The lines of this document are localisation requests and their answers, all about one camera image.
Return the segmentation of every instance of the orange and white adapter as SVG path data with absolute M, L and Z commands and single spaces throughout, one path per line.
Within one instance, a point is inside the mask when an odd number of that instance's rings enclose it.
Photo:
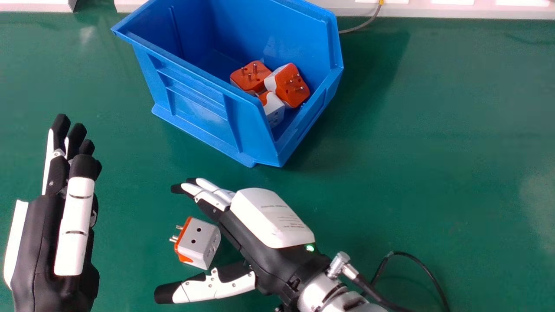
M 270 127 L 273 128 L 280 124 L 285 115 L 285 104 L 283 101 L 272 91 L 266 91 L 258 98 L 262 102 Z
M 193 217 L 189 217 L 182 227 L 175 227 L 181 232 L 179 236 L 172 236 L 170 242 L 174 243 L 179 261 L 208 270 L 220 246 L 220 229 Z
M 288 108 L 297 108 L 310 97 L 309 86 L 301 77 L 297 66 L 289 63 L 272 72 L 264 85 L 274 92 Z
M 266 91 L 264 78 L 271 74 L 271 70 L 264 66 L 261 61 L 253 61 L 234 71 L 229 76 L 231 84 L 239 89 L 257 96 Z

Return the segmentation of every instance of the gray cable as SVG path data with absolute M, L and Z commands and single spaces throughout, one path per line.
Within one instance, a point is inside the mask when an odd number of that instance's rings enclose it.
M 366 22 L 364 22 L 364 23 L 362 23 L 362 24 L 360 24 L 360 25 L 358 25 L 358 26 L 355 26 L 355 27 L 352 27 L 352 28 L 349 28 L 349 29 L 344 29 L 344 30 L 342 30 L 342 31 L 339 31 L 339 33 L 340 33 L 340 34 L 350 33 L 350 32 L 354 32 L 354 31 L 358 31 L 359 29 L 368 26 L 370 23 L 372 23 L 372 22 L 376 19 L 376 17 L 378 16 L 378 13 L 379 13 L 380 10 L 381 10 L 381 7 L 382 7 L 382 5 L 379 4 L 379 5 L 378 5 L 378 8 L 376 9 L 376 12 L 374 12 L 374 15 L 373 15 L 368 21 L 366 21 Z

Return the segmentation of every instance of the robotic hand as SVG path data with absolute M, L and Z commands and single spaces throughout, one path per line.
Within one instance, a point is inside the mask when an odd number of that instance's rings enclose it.
M 97 219 L 94 144 L 66 115 L 48 132 L 42 195 L 18 200 L 4 261 L 15 312 L 89 312 L 99 273 L 90 262 Z
M 312 231 L 273 191 L 249 188 L 234 193 L 201 178 L 171 190 L 193 199 L 245 261 L 158 286 L 157 303 L 220 299 L 258 289 L 279 296 L 282 305 L 276 311 L 385 311 L 347 289 L 338 279 L 341 274 L 357 285 L 365 283 L 349 256 L 340 252 L 332 261 L 321 254 Z

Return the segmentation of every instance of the green table surface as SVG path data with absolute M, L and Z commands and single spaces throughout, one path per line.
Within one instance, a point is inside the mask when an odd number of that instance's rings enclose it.
M 379 19 L 341 37 L 336 97 L 284 168 L 246 168 L 150 113 L 130 45 L 105 1 L 76 14 L 0 13 L 0 247 L 16 199 L 41 189 L 46 130 L 82 122 L 104 170 L 93 261 L 93 311 L 272 311 L 252 292 L 160 306 L 154 288 L 199 272 L 168 238 L 194 203 L 171 194 L 187 177 L 275 190 L 314 231 L 371 276 L 390 250 L 422 259 L 453 311 L 555 306 L 555 24 Z M 343 27 L 359 20 L 342 19 Z M 239 256 L 222 244 L 216 265 Z M 441 311 L 425 274 L 392 260 L 378 289 Z M 0 287 L 0 311 L 12 311 Z

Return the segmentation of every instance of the blue plastic bin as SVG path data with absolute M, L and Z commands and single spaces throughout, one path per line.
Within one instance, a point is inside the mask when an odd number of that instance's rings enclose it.
M 282 167 L 335 95 L 343 60 L 335 15 L 304 0 L 150 0 L 112 28 L 133 45 L 153 114 L 247 167 Z M 271 129 L 234 70 L 294 63 L 312 96 Z

